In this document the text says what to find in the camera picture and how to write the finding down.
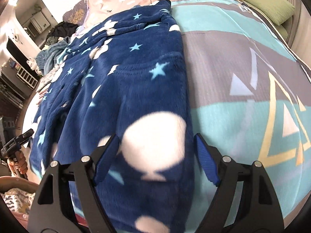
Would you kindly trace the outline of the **person's left hand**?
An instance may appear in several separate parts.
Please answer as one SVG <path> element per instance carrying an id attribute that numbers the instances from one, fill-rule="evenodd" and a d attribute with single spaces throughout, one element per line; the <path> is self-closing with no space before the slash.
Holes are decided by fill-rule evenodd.
<path id="1" fill-rule="evenodd" d="M 15 153 L 15 157 L 17 161 L 14 161 L 11 158 L 8 158 L 7 160 L 8 167 L 10 168 L 12 174 L 16 176 L 17 175 L 16 170 L 18 170 L 21 175 L 26 174 L 28 171 L 28 167 L 27 167 L 26 158 L 23 152 L 20 150 L 17 151 Z"/>

